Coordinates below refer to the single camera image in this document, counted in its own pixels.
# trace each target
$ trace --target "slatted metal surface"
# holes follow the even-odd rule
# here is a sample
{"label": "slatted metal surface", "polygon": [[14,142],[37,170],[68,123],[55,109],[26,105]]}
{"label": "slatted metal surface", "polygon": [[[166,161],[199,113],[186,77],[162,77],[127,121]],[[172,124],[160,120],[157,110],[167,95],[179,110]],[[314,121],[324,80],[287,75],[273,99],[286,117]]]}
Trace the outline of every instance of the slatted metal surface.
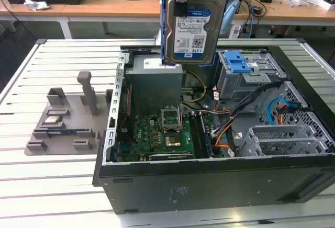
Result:
{"label": "slatted metal surface", "polygon": [[[232,45],[251,43],[228,40],[225,44],[227,42]],[[319,90],[325,89],[322,93],[328,100],[335,98],[333,93],[326,94],[333,86],[332,76],[322,71],[300,43],[259,40],[255,44],[261,42],[280,43],[308,81]],[[26,156],[24,148],[46,106],[48,90],[61,86],[66,93],[80,93],[76,76],[80,70],[89,70],[95,91],[103,93],[113,86],[120,45],[153,45],[153,41],[48,40],[34,46],[2,92],[0,227],[224,227],[234,223],[307,228],[335,224],[334,186],[304,204],[115,215],[103,189],[91,185],[96,155]],[[259,225],[255,221],[259,219],[273,220],[275,224]]]}

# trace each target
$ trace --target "hard drive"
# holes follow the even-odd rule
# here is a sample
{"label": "hard drive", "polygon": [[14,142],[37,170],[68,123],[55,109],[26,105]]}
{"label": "hard drive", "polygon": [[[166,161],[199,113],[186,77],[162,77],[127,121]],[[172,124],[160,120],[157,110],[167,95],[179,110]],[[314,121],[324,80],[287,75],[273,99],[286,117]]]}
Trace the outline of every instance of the hard drive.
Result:
{"label": "hard drive", "polygon": [[188,0],[187,16],[173,15],[175,0],[165,0],[164,62],[209,64],[226,0]]}

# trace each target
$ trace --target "desk leg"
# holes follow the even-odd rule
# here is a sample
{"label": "desk leg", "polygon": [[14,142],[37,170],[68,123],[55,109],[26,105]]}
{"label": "desk leg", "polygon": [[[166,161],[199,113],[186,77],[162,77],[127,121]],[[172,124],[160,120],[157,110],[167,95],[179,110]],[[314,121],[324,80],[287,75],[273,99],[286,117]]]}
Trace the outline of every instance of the desk leg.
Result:
{"label": "desk leg", "polygon": [[4,26],[9,30],[9,32],[11,33],[15,33],[16,32],[16,28],[14,26],[14,22],[11,20],[6,20],[3,21]]}
{"label": "desk leg", "polygon": [[108,31],[108,25],[107,25],[107,22],[103,22],[103,27],[104,27],[104,33],[106,34],[106,35],[108,35],[109,34],[109,31]]}
{"label": "desk leg", "polygon": [[69,20],[67,17],[61,18],[59,24],[61,25],[65,39],[72,39],[71,31],[68,24]]}
{"label": "desk leg", "polygon": [[237,39],[242,26],[243,24],[241,24],[240,22],[233,21],[229,33],[229,39]]}

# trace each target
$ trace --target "blue plastic clip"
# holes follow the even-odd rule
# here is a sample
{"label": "blue plastic clip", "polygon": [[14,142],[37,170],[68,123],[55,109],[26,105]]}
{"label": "blue plastic clip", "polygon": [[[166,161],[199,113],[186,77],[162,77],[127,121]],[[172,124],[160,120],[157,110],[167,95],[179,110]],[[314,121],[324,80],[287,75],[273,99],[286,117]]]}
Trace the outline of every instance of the blue plastic clip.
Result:
{"label": "blue plastic clip", "polygon": [[226,61],[230,65],[232,73],[250,73],[249,68],[245,63],[245,58],[241,56],[239,51],[225,51]]}

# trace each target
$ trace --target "motherboard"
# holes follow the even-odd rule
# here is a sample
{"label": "motherboard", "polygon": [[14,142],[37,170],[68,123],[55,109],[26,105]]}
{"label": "motherboard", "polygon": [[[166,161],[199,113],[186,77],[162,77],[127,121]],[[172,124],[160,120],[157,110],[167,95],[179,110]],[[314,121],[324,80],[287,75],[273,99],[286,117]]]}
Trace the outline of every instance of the motherboard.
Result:
{"label": "motherboard", "polygon": [[[191,114],[162,110],[155,115],[136,115],[132,138],[120,141],[118,157],[123,162],[196,158]],[[213,117],[204,115],[206,133],[214,128]]]}

